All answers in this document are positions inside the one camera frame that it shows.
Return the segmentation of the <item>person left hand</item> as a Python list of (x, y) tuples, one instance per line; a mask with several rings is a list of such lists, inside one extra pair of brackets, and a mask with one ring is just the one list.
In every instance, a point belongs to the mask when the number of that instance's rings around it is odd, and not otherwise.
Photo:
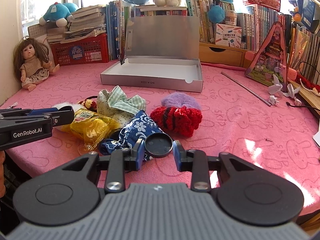
[(5, 161), (5, 152), (0, 152), (0, 198), (5, 195), (5, 185), (4, 185), (4, 167), (3, 163)]

